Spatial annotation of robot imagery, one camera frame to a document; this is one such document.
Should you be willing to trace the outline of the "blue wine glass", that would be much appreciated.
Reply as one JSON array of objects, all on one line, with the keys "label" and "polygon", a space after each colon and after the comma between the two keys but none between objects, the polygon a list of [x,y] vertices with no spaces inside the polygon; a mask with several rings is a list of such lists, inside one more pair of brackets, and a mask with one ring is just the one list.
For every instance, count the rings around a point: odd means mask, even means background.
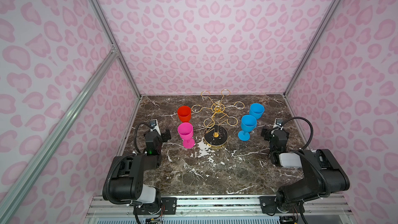
[{"label": "blue wine glass", "polygon": [[250,139],[250,132],[257,127],[257,119],[252,115],[244,115],[241,119],[241,131],[238,133],[238,138],[241,141],[248,141]]},{"label": "blue wine glass", "polygon": [[250,106],[249,114],[258,120],[262,117],[262,115],[264,114],[264,111],[265,111],[265,108],[262,104],[253,103]]}]

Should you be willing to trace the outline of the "pink plastic wine glass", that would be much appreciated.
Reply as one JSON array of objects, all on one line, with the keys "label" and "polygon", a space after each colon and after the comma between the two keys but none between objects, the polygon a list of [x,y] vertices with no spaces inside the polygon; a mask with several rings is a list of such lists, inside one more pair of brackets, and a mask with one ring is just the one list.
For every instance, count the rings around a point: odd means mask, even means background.
[{"label": "pink plastic wine glass", "polygon": [[183,146],[186,149],[191,149],[195,145],[193,139],[193,126],[189,122],[184,122],[178,126],[178,134],[183,140]]}]

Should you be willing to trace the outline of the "red plastic wine glass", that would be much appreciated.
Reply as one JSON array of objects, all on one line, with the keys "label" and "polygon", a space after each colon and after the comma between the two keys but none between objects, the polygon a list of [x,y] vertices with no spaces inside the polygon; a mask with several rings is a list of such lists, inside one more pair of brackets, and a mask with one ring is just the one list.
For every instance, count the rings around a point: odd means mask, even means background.
[{"label": "red plastic wine glass", "polygon": [[177,111],[177,115],[181,122],[189,122],[191,119],[191,108],[188,106],[181,106]]}]

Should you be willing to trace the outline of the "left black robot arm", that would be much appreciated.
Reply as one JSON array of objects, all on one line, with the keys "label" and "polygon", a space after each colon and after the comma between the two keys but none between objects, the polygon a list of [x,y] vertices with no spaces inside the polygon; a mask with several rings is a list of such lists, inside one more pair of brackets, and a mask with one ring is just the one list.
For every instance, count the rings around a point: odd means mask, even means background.
[{"label": "left black robot arm", "polygon": [[162,145],[171,139],[170,130],[144,134],[146,153],[116,156],[105,179],[103,198],[115,205],[136,207],[137,214],[162,212],[160,190],[144,184],[144,172],[158,169],[162,162]]}]

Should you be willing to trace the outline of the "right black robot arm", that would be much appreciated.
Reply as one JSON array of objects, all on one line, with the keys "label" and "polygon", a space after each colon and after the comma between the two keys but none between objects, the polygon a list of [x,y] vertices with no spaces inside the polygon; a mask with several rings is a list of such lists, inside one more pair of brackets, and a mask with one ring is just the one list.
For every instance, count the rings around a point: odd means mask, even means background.
[{"label": "right black robot arm", "polygon": [[303,170],[303,178],[290,185],[279,187],[275,199],[260,198],[264,214],[274,216],[277,213],[288,213],[295,209],[302,214],[304,203],[349,189],[349,178],[330,150],[300,149],[287,152],[289,132],[282,128],[273,130],[264,128],[261,136],[269,142],[273,165]]}]

